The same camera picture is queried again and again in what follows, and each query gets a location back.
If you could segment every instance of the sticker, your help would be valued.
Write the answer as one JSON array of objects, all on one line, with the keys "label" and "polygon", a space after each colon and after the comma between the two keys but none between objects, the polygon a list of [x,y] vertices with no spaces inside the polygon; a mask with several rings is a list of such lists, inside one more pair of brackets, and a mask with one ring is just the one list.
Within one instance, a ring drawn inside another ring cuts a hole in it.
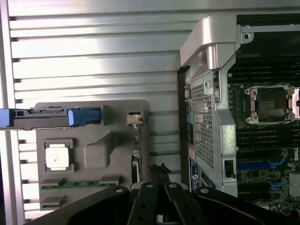
[{"label": "sticker", "polygon": [[188,148],[188,155],[192,158],[195,159],[195,150],[192,149],[191,147]]},{"label": "sticker", "polygon": [[199,165],[189,157],[190,191],[194,192],[201,186]]}]

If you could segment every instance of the metal side panel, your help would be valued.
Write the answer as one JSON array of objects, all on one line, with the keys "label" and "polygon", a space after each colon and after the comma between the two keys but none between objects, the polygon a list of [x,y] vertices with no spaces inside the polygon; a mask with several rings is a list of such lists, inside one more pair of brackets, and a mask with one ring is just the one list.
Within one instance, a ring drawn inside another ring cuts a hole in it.
[{"label": "metal side panel", "polygon": [[[170,163],[179,182],[175,57],[192,29],[209,15],[299,12],[300,3],[0,0],[0,8],[0,106],[146,99],[151,160]],[[0,140],[7,224],[19,225],[45,213],[37,207],[35,132],[2,132]]]},{"label": "metal side panel", "polygon": [[221,127],[214,109],[214,93],[206,87],[206,80],[213,80],[213,74],[203,75],[191,83],[195,159],[202,173],[221,190]]}]

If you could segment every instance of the blue tab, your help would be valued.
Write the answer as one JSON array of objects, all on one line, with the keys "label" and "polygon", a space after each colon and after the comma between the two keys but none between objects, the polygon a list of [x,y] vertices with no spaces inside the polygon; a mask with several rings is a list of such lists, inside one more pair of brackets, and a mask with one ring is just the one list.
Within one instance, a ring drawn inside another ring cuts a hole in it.
[{"label": "blue tab", "polygon": [[101,123],[100,108],[81,108],[68,110],[69,125],[71,127],[84,127],[89,123]]},{"label": "blue tab", "polygon": [[0,128],[8,128],[13,125],[12,110],[0,109]]}]

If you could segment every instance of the motherboard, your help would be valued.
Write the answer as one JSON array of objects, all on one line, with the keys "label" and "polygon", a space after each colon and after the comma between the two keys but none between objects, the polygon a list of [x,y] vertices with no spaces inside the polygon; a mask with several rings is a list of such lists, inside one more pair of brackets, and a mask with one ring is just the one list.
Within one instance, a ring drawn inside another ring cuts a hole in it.
[{"label": "motherboard", "polygon": [[275,212],[300,209],[299,72],[299,59],[237,59],[228,73],[238,196]]}]

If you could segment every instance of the ventilation holes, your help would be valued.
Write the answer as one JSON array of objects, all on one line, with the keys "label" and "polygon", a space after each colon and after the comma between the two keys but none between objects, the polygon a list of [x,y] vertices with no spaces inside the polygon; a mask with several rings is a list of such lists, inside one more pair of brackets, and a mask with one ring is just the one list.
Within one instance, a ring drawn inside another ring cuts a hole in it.
[{"label": "ventilation holes", "polygon": [[203,84],[192,88],[192,101],[196,154],[213,169],[211,96],[204,95]]}]

